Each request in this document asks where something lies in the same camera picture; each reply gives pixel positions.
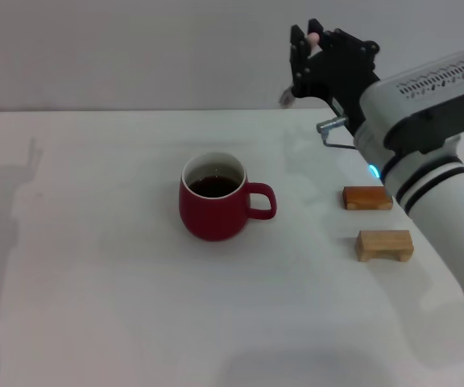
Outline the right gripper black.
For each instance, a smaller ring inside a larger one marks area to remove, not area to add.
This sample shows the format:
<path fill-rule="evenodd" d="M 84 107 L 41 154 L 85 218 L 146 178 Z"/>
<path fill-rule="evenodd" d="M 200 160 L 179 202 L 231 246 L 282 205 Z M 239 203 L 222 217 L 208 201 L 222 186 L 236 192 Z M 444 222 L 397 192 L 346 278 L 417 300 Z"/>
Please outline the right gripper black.
<path fill-rule="evenodd" d="M 379 80 L 375 74 L 379 45 L 339 28 L 326 30 L 317 19 L 308 22 L 311 33 L 319 35 L 317 46 L 322 50 L 313 56 L 305 33 L 297 25 L 291 27 L 292 94 L 326 102 L 336 115 L 347 118 L 346 128 L 354 135 L 366 120 L 360 98 Z"/>

